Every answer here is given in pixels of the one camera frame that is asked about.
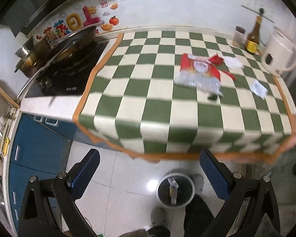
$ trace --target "yellow label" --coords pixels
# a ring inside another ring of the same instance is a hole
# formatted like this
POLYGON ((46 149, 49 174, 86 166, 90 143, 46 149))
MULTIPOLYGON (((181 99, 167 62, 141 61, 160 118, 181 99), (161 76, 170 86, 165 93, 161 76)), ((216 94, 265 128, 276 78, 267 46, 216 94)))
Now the yellow label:
POLYGON ((259 24, 261 24, 261 17, 260 16, 257 16, 256 22, 259 23, 259 24))
POLYGON ((255 53, 255 51, 257 50, 257 46, 258 46, 257 43, 252 42, 252 41, 248 41, 246 48, 249 52, 255 53))
POLYGON ((4 145, 3 145, 3 156, 4 157, 7 155, 9 143, 10 143, 9 137, 5 138, 4 145))

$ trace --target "table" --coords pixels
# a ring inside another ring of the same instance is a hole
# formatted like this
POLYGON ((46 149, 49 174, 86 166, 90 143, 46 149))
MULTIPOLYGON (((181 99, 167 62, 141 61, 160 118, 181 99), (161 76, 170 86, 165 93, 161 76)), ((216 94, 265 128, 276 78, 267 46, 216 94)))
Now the table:
POLYGON ((228 39, 179 31, 125 33, 93 69, 73 121, 95 142, 133 157, 196 159, 208 148, 221 158, 270 162, 296 143, 283 83, 258 54, 228 39), (217 66, 236 81, 221 72, 224 96, 211 101, 208 94, 173 84, 183 53, 235 56, 244 68, 217 66), (250 91, 256 79, 268 90, 265 100, 250 91))

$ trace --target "trash can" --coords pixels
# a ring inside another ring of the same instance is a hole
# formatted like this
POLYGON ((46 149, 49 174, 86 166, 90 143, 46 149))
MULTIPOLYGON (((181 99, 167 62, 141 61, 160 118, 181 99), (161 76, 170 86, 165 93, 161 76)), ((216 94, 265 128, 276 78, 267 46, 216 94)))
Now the trash can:
POLYGON ((170 173, 164 176, 156 190, 157 199, 159 202, 166 208, 169 209, 179 209, 188 205, 195 194, 195 186, 192 179, 182 173, 170 173), (173 178, 177 184, 179 185, 176 205, 171 204, 171 197, 170 197, 170 183, 168 178, 173 178))

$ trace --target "blue cabinet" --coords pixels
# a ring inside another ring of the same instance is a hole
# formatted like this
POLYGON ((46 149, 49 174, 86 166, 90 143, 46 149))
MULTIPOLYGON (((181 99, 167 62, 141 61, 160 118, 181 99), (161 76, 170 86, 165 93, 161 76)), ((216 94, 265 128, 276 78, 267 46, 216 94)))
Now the blue cabinet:
MULTIPOLYGON (((15 206, 21 206, 25 189, 29 178, 31 176, 37 176, 39 180, 55 178, 56 174, 50 174, 41 172, 38 170, 30 169, 24 166, 20 166, 15 163, 10 163, 9 168, 9 197, 10 204, 15 206)), ((55 207, 56 199, 50 199, 51 207, 55 207)))
POLYGON ((73 137, 74 141, 85 143, 88 145, 100 147, 103 149, 114 150, 112 147, 107 145, 104 141, 93 143, 88 136, 86 136, 80 129, 77 128, 76 133, 73 137))
POLYGON ((11 162, 57 174, 67 162, 71 142, 23 114, 12 145, 11 162))
MULTIPOLYGON (((69 132, 59 134, 36 122, 33 117, 22 114, 12 144, 8 179, 10 206, 16 230, 29 178, 37 176, 40 180, 52 179, 59 172, 65 171, 74 133, 71 135, 69 138, 69 132)), ((55 215, 56 199, 49 198, 49 202, 55 215)))
POLYGON ((11 213, 12 213, 12 218, 13 218, 16 231, 18 231, 18 228, 19 228, 20 210, 21 210, 21 207, 11 205, 11 213))
POLYGON ((60 135, 66 137, 69 140, 73 140, 74 134, 76 132, 76 125, 71 122, 64 122, 56 119, 51 118, 44 118, 41 116, 34 116, 30 115, 36 122, 43 124, 44 126, 48 127, 49 129, 59 133, 60 135))

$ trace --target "wok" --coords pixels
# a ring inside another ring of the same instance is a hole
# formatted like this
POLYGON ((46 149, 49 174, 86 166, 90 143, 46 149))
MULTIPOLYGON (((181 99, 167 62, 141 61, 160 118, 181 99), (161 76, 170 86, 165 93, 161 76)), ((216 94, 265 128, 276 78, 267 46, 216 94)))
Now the wok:
POLYGON ((87 50, 84 48, 95 39, 95 36, 96 26, 88 26, 72 32, 65 39, 62 39, 48 54, 44 66, 39 68, 23 86, 16 98, 16 103, 20 104, 37 77, 49 66, 64 60, 70 60, 76 55, 83 57, 84 51, 87 50))

